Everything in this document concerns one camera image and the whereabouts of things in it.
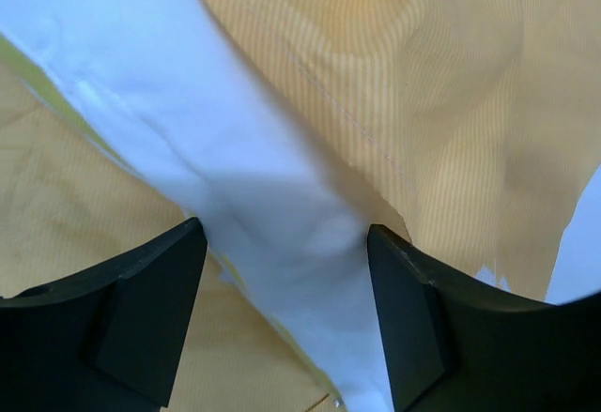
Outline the white pillow with yellow edge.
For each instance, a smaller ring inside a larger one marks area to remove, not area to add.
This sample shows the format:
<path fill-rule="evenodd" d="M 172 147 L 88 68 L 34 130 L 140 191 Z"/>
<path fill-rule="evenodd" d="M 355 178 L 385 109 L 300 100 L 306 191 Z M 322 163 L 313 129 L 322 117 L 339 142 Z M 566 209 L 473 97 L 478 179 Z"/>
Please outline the white pillow with yellow edge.
<path fill-rule="evenodd" d="M 225 271 L 348 410 L 393 409 L 367 221 L 202 0 L 1 0 L 1 34 L 98 146 L 199 218 Z"/>

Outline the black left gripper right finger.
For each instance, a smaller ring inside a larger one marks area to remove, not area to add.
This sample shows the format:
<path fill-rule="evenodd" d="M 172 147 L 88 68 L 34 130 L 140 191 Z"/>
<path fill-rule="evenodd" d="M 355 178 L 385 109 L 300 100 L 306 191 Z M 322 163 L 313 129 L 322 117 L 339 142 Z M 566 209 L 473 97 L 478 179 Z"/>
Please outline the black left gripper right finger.
<path fill-rule="evenodd" d="M 367 250 L 397 411 L 596 411 L 600 297 L 562 305 L 480 282 L 375 224 Z"/>

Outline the orange pillowcase with blue back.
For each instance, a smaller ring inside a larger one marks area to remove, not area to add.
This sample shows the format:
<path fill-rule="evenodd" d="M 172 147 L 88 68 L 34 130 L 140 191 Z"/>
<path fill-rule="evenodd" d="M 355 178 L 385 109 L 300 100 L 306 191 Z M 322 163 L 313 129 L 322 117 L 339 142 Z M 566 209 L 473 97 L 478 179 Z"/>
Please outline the orange pillowcase with blue back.
<path fill-rule="evenodd" d="M 546 304 L 599 291 L 600 0 L 202 1 L 367 233 Z M 1 34 L 4 293 L 199 220 L 91 134 Z M 209 243 L 203 267 L 172 410 L 350 411 Z"/>

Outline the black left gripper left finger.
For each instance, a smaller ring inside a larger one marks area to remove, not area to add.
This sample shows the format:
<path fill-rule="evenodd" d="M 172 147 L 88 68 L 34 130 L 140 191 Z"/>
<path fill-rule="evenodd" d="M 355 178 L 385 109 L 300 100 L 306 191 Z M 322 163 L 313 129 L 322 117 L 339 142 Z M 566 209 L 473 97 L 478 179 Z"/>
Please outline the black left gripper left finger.
<path fill-rule="evenodd" d="M 169 405 L 207 241 L 189 219 L 148 243 L 1 301 L 5 411 Z"/>

